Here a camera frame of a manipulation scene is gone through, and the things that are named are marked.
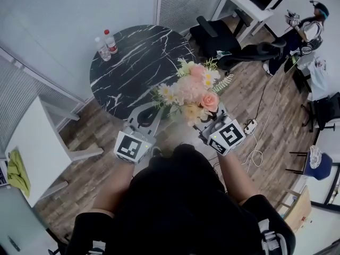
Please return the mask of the person's black shirt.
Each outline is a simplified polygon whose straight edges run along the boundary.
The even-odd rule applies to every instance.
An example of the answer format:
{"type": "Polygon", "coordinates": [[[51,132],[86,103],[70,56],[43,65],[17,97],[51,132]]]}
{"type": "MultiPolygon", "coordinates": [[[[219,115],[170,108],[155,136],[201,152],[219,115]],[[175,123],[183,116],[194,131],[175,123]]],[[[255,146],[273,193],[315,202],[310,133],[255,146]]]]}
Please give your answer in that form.
{"type": "Polygon", "coordinates": [[[194,146],[151,157],[114,217],[77,215],[65,255],[293,255],[296,238],[268,199],[238,204],[194,146]]]}

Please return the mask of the wooden cabinet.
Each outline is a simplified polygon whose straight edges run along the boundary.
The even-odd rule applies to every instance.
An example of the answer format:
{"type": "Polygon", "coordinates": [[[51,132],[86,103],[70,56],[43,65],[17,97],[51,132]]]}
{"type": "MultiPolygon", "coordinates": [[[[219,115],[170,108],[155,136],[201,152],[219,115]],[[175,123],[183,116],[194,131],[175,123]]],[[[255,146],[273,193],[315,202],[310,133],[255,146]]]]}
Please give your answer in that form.
{"type": "Polygon", "coordinates": [[[295,197],[295,200],[290,205],[280,199],[276,211],[282,216],[291,230],[296,233],[303,227],[304,222],[312,211],[308,186],[305,185],[301,192],[285,188],[283,185],[277,185],[277,187],[286,194],[295,197]]]}

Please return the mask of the white power strip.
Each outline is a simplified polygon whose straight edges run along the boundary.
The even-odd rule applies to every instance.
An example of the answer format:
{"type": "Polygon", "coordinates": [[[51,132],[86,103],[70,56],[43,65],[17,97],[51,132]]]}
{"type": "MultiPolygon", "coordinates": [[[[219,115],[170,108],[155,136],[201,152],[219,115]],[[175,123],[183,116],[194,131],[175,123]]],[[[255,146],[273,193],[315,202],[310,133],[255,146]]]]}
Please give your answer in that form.
{"type": "Polygon", "coordinates": [[[256,127],[257,127],[257,121],[255,119],[249,119],[247,120],[245,127],[244,127],[244,133],[247,135],[252,134],[256,127]]]}

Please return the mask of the green cloth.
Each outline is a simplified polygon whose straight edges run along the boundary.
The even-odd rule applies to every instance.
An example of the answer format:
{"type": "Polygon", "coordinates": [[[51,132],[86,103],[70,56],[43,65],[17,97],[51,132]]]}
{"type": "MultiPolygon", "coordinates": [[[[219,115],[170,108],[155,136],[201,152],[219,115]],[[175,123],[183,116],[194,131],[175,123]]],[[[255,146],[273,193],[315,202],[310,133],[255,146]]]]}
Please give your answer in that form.
{"type": "Polygon", "coordinates": [[[9,153],[10,160],[7,166],[8,183],[20,189],[28,198],[30,196],[31,183],[28,178],[26,168],[18,150],[13,149],[9,153]]]}

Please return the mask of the grey laptop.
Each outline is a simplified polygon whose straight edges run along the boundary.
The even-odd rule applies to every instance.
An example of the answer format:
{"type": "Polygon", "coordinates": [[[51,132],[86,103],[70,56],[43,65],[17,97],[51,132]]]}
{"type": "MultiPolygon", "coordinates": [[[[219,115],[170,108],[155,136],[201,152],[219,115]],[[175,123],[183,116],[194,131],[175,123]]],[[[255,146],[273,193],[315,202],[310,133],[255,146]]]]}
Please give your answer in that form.
{"type": "Polygon", "coordinates": [[[0,187],[7,186],[7,160],[0,158],[0,187]]]}

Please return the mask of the clear white-capped water bottle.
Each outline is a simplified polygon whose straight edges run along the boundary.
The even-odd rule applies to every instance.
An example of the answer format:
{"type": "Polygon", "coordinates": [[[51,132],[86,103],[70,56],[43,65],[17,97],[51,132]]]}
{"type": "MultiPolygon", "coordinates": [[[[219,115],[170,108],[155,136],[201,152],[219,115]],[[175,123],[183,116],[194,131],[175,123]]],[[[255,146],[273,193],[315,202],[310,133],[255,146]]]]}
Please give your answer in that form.
{"type": "Polygon", "coordinates": [[[103,61],[105,62],[109,61],[111,59],[111,54],[110,54],[110,51],[108,50],[106,43],[99,37],[95,38],[95,43],[96,43],[97,51],[100,57],[103,59],[103,61]]]}

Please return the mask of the person's left forearm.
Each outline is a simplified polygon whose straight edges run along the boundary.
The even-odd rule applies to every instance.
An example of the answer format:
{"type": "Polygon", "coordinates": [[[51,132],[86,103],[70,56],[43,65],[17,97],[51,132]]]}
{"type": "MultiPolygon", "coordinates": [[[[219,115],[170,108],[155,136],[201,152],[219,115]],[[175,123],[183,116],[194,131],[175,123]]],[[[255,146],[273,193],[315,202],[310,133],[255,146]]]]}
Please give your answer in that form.
{"type": "Polygon", "coordinates": [[[116,164],[113,172],[96,195],[89,211],[114,217],[123,196],[130,186],[134,169],[135,165],[128,162],[116,164]]]}

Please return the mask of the black swivel chair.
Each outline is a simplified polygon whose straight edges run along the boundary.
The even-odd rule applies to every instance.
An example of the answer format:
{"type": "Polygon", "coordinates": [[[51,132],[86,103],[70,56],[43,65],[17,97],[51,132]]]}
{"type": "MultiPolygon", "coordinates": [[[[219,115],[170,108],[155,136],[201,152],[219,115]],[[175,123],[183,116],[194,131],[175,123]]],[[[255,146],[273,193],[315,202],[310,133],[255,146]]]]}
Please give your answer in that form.
{"type": "Polygon", "coordinates": [[[319,100],[308,102],[308,106],[301,105],[301,108],[306,112],[308,118],[302,123],[302,127],[310,123],[309,132],[313,132],[315,123],[318,124],[322,131],[326,124],[334,119],[340,119],[340,92],[335,93],[332,97],[327,96],[319,100]]]}

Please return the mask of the white plastic bag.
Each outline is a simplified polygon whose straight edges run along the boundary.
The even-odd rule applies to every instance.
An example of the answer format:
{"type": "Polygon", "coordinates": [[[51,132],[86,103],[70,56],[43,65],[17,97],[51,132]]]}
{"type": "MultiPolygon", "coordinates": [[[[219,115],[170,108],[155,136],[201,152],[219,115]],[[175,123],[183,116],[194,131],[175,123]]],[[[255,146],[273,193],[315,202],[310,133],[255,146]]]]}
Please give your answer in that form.
{"type": "Polygon", "coordinates": [[[315,56],[308,66],[310,71],[310,88],[308,99],[310,101],[319,100],[328,96],[328,71],[324,59],[315,56]]]}

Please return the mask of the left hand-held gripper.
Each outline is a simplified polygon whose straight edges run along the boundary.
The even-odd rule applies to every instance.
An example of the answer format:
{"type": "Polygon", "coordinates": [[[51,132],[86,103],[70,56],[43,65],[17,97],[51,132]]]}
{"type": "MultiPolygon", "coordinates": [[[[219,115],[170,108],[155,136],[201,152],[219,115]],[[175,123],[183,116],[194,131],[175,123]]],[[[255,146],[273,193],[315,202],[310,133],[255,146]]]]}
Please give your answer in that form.
{"type": "Polygon", "coordinates": [[[163,115],[163,108],[156,108],[153,102],[136,107],[128,118],[123,131],[119,131],[114,154],[117,158],[137,165],[156,143],[155,135],[163,115]],[[144,127],[144,134],[134,127],[144,127]]]}

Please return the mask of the pink and white flowers bouquet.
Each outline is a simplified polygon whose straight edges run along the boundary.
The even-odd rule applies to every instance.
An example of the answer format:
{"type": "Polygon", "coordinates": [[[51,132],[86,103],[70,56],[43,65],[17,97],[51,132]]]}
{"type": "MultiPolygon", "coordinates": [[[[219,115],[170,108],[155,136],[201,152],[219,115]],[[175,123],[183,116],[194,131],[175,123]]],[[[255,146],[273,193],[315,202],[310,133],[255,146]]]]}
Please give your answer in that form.
{"type": "Polygon", "coordinates": [[[161,83],[152,91],[152,100],[156,107],[169,107],[172,118],[179,117],[189,126],[197,125],[218,111],[220,103],[218,92],[226,88],[233,80],[229,74],[222,78],[217,70],[217,63],[212,58],[203,64],[177,60],[176,76],[172,85],[161,83]]]}

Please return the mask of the person's right forearm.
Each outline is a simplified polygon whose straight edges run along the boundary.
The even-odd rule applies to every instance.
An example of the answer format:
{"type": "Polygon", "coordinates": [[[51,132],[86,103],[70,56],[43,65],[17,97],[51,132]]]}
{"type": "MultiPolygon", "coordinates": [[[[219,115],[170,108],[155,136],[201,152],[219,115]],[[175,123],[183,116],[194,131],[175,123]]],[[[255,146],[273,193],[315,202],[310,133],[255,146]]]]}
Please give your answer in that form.
{"type": "Polygon", "coordinates": [[[252,196],[258,195],[258,189],[242,167],[235,153],[225,156],[217,154],[227,193],[238,204],[244,204],[252,196]]]}

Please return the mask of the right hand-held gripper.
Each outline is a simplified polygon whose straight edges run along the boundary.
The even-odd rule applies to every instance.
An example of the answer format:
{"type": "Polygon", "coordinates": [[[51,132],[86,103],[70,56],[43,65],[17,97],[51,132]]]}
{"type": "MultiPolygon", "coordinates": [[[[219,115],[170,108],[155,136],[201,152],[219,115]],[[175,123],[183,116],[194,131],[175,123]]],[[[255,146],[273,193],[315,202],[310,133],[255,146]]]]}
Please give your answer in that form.
{"type": "Polygon", "coordinates": [[[245,139],[238,121],[227,116],[222,102],[218,104],[216,120],[195,124],[193,128],[199,132],[199,138],[204,144],[212,147],[222,156],[227,155],[245,139]]]}

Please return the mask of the black marble round table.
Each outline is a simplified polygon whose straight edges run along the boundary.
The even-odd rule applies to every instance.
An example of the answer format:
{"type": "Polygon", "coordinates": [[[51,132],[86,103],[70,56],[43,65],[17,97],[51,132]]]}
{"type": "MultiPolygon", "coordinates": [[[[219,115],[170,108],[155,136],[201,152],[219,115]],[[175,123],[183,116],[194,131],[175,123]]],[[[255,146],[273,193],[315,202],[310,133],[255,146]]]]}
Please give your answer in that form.
{"type": "Polygon", "coordinates": [[[105,62],[96,54],[90,67],[90,86],[98,104],[126,120],[132,110],[152,101],[152,91],[177,81],[180,58],[196,61],[189,42],[159,25],[138,25],[114,35],[117,53],[105,62]]]}

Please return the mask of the blue chair with black legs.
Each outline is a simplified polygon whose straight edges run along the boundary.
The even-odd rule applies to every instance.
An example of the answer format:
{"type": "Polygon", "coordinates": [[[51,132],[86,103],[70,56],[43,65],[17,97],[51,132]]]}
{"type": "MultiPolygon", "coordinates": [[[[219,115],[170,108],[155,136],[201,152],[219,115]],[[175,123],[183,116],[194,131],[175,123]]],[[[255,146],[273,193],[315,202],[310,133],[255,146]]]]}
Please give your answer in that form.
{"type": "Polygon", "coordinates": [[[291,151],[290,154],[304,157],[305,162],[301,171],[287,168],[285,169],[286,171],[297,175],[313,177],[318,181],[321,181],[330,175],[333,160],[316,145],[311,145],[307,152],[291,151]]]}

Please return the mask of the red-label water bottle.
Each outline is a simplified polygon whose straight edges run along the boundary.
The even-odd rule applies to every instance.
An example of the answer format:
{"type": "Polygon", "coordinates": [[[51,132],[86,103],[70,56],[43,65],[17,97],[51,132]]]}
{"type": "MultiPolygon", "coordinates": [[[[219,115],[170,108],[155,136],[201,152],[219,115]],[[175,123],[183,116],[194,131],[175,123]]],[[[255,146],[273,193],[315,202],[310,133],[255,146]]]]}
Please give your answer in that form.
{"type": "Polygon", "coordinates": [[[104,30],[105,35],[105,43],[107,45],[107,48],[111,54],[117,53],[117,45],[115,42],[114,36],[110,33],[108,29],[104,30]]]}

